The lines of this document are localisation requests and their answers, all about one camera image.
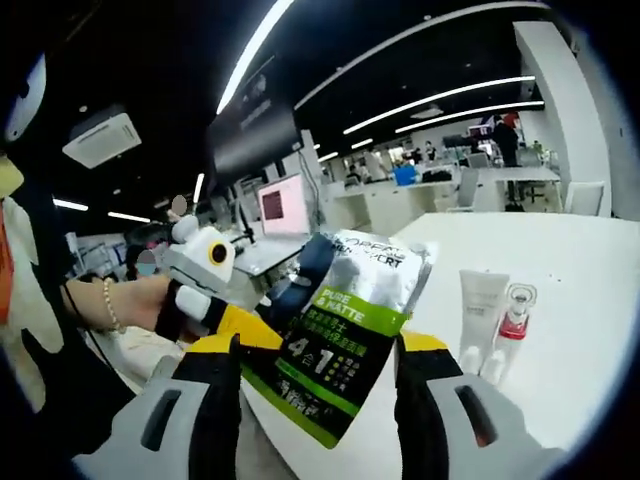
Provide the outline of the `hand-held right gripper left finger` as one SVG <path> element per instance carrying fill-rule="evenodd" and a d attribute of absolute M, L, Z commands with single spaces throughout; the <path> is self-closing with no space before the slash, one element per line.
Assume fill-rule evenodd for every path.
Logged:
<path fill-rule="evenodd" d="M 195 342 L 113 418 L 110 436 L 73 459 L 88 479 L 234 479 L 240 336 Z"/>

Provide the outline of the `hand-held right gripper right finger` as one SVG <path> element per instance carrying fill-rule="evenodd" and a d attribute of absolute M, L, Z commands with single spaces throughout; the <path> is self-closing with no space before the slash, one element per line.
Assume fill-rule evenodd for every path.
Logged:
<path fill-rule="evenodd" d="M 403 478 L 545 479 L 563 464 L 564 451 L 536 441 L 521 409 L 436 337 L 401 331 L 395 366 Z"/>

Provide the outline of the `person's left hand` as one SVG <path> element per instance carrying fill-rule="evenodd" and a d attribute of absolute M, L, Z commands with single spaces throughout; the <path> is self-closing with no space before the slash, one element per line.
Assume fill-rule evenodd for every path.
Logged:
<path fill-rule="evenodd" d="M 165 275 L 152 275 L 116 284 L 112 300 L 121 325 L 154 331 L 168 287 L 169 278 Z"/>

